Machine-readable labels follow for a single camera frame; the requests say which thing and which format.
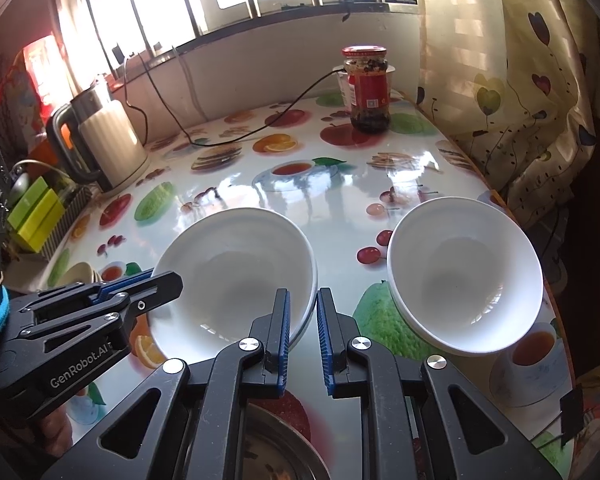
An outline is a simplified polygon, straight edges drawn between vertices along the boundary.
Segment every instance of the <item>electric kettle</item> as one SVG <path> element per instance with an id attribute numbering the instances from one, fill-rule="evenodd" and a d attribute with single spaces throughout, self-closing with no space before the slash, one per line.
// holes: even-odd
<path id="1" fill-rule="evenodd" d="M 61 134 L 65 124 L 73 149 Z M 96 182 L 106 196 L 134 183 L 149 166 L 122 103 L 104 80 L 54 111 L 46 122 L 46 136 L 69 176 L 78 184 Z"/>

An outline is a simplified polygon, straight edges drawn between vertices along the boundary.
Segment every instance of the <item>bolt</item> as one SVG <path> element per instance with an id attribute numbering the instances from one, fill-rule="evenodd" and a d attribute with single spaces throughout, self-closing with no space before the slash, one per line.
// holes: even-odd
<path id="1" fill-rule="evenodd" d="M 177 374 L 184 368 L 184 363 L 180 359 L 169 359 L 162 364 L 162 369 L 168 374 Z"/>
<path id="2" fill-rule="evenodd" d="M 442 370 L 446 366 L 446 359 L 442 355 L 430 355 L 427 357 L 427 364 L 434 370 Z"/>
<path id="3" fill-rule="evenodd" d="M 371 346 L 371 339 L 368 337 L 355 337 L 351 340 L 351 346 L 356 350 L 367 350 Z"/>
<path id="4" fill-rule="evenodd" d="M 238 345 L 240 346 L 240 350 L 251 352 L 260 346 L 260 342 L 254 337 L 245 337 Z"/>

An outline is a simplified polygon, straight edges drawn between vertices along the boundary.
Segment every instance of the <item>stainless steel bowl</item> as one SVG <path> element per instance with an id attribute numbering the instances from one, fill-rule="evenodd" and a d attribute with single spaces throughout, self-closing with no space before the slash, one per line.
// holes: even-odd
<path id="1" fill-rule="evenodd" d="M 320 455 L 282 419 L 250 404 L 246 420 L 242 480 L 330 480 Z"/>

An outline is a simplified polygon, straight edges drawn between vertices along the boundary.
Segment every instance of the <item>table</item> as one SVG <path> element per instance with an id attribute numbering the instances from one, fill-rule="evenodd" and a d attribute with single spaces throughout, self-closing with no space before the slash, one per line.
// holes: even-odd
<path id="1" fill-rule="evenodd" d="M 189 133 L 197 142 L 230 140 L 269 122 L 285 106 L 236 112 Z M 380 136 L 360 134 L 352 130 L 340 95 L 328 94 L 300 101 L 273 127 L 228 146 L 191 146 L 183 134 L 154 142 L 148 146 L 147 174 L 118 197 L 94 200 L 88 206 L 44 280 L 53 285 L 77 262 L 88 262 L 105 280 L 149 269 L 197 220 L 224 208 L 265 207 L 287 216 L 308 237 L 318 263 L 318 286 L 331 288 L 337 309 L 354 315 L 363 335 L 390 344 L 386 327 L 373 322 L 373 314 L 380 310 L 397 316 L 384 281 L 385 260 L 363 265 L 356 259 L 358 251 L 365 247 L 385 251 L 376 240 L 380 232 L 392 230 L 411 208 L 434 197 L 465 196 L 510 214 L 455 144 L 396 91 L 391 113 L 390 131 Z M 311 166 L 315 178 L 284 176 Z M 401 319 L 391 317 L 390 323 L 391 330 L 402 334 L 394 351 L 417 359 L 428 355 L 430 348 Z M 535 440 L 539 445 L 559 434 L 559 423 L 551 422 L 574 378 L 548 290 L 537 323 L 555 341 L 536 376 L 512 380 L 507 351 L 451 359 L 527 438 L 542 433 Z M 164 359 L 144 320 L 132 334 L 132 346 L 133 355 L 69 401 L 76 438 Z M 359 401 L 326 395 L 315 313 L 290 354 L 287 388 L 299 400 L 296 406 L 310 425 L 305 434 L 310 432 L 332 478 L 360 478 Z M 556 442 L 544 452 L 566 478 L 573 444 L 560 450 Z"/>

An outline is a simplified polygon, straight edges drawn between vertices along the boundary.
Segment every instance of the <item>glass jar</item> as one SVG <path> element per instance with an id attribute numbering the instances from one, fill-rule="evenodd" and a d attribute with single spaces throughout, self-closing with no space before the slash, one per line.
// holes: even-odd
<path id="1" fill-rule="evenodd" d="M 351 124 L 366 134 L 384 132 L 391 122 L 385 47 L 348 46 L 342 55 L 349 74 Z"/>

